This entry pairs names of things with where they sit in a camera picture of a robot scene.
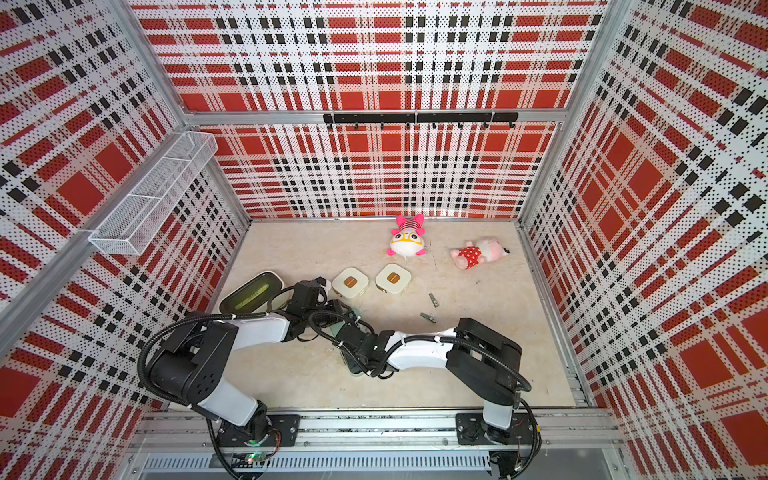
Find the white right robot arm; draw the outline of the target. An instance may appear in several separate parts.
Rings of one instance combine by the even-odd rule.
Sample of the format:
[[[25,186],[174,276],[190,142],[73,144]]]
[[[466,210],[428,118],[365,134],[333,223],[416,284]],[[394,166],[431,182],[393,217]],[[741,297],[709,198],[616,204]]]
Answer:
[[[515,429],[524,420],[515,416],[521,394],[532,389],[520,373],[522,348],[486,325],[462,318],[452,329],[408,334],[386,330],[378,333],[363,321],[344,322],[332,329],[332,343],[354,374],[387,379],[408,369],[450,372],[483,400],[478,433],[464,429],[468,443],[481,437],[492,444],[509,445],[524,436]]]

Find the cream nail kit case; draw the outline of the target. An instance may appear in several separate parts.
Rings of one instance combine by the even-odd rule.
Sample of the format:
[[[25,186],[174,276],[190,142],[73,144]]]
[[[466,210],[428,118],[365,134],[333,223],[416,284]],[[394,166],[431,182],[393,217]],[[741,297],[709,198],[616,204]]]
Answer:
[[[354,299],[363,295],[370,283],[369,277],[356,267],[347,267],[332,281],[332,289],[340,297]]]
[[[410,271],[398,264],[390,263],[377,274],[375,285],[386,294],[398,295],[405,291],[411,281]]]

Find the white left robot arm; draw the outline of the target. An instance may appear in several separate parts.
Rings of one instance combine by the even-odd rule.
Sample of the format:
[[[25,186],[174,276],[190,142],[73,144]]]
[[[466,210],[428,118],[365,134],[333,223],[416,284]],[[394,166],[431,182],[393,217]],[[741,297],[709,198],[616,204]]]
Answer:
[[[308,318],[323,314],[315,324],[328,328],[338,322],[356,323],[359,316],[339,300],[330,300],[325,280],[302,281],[279,293],[289,298],[277,308],[267,302],[263,312],[203,314],[162,328],[142,347],[137,360],[141,385],[154,395],[189,407],[220,423],[216,440],[227,445],[258,445],[277,438],[278,427],[266,405],[243,393],[224,376],[234,351],[299,340]]]

